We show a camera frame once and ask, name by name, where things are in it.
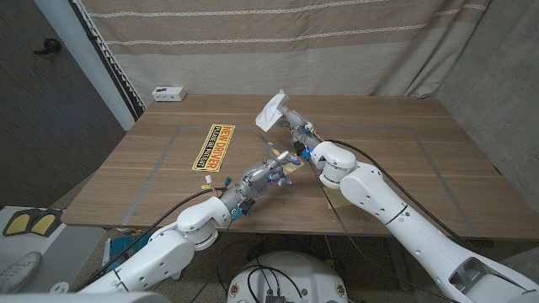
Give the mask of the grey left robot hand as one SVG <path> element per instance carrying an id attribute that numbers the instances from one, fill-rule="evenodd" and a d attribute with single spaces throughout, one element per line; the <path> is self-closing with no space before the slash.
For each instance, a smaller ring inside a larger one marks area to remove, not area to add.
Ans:
<path id="1" fill-rule="evenodd" d="M 271 184 L 277 183 L 279 186 L 283 183 L 291 184 L 283 168 L 287 163 L 299 166 L 301 161 L 289 151 L 283 151 L 279 156 L 272 155 L 270 159 L 249 169 L 233 188 L 222 194 L 220 200 L 230 211 L 233 221 L 241 215 L 249 215 L 254 204 L 253 200 L 264 194 Z"/>

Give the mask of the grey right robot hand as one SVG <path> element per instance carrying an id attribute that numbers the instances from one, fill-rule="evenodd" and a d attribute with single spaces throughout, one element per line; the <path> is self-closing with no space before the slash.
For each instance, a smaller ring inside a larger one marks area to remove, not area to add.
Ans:
<path id="1" fill-rule="evenodd" d="M 323 139 L 315 131 L 313 124 L 295 110 L 280 105 L 278 111 L 281 117 L 276 124 L 291 133 L 296 154 L 308 160 L 314 148 L 322 143 Z"/>

